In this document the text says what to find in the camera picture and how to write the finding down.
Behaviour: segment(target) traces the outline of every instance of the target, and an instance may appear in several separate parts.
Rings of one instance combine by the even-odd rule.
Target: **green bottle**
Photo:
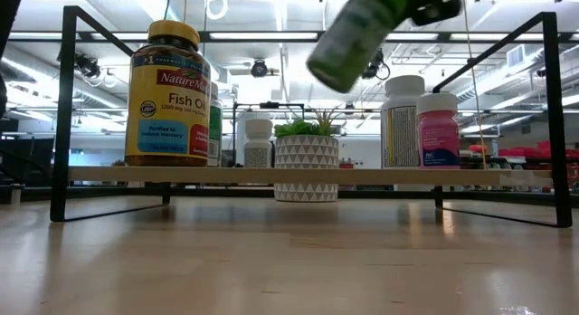
[[[349,92],[384,38],[406,17],[408,0],[349,0],[309,56],[311,73]]]

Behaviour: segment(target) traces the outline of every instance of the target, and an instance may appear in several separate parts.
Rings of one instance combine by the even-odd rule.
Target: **white bottle cap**
[[[245,136],[248,138],[269,138],[273,123],[269,119],[247,119]]]
[[[424,94],[424,78],[418,75],[404,75],[392,78],[384,85],[386,97]]]
[[[428,94],[416,103],[416,113],[418,115],[424,112],[450,110],[457,112],[457,97],[452,93],[433,93]]]

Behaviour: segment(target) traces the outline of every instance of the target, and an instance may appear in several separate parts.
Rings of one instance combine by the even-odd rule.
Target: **white geometric planter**
[[[275,167],[280,169],[337,169],[337,139],[296,135],[275,141]],[[275,199],[286,202],[334,202],[335,184],[275,184]]]

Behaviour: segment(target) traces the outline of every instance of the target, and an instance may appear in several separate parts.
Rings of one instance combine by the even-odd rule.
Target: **pink label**
[[[459,128],[452,118],[421,116],[422,167],[460,168]]]

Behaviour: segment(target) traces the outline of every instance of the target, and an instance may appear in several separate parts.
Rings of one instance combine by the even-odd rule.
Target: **bottle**
[[[223,134],[223,108],[219,101],[219,87],[211,82],[211,108],[209,112],[208,167],[221,166],[221,139]]]
[[[148,45],[131,58],[125,160],[130,166],[207,165],[209,63],[199,33],[155,21]]]
[[[271,130],[269,119],[248,119],[245,122],[247,141],[244,146],[244,167],[267,168],[271,166]]]
[[[418,167],[416,103],[424,94],[424,79],[416,75],[392,78],[384,86],[386,102],[380,109],[382,168]]]
[[[311,73],[349,92],[384,38],[405,18],[408,0],[349,0],[309,56]]]
[[[450,93],[429,94],[416,105],[420,136],[421,168],[460,169],[457,97]]]

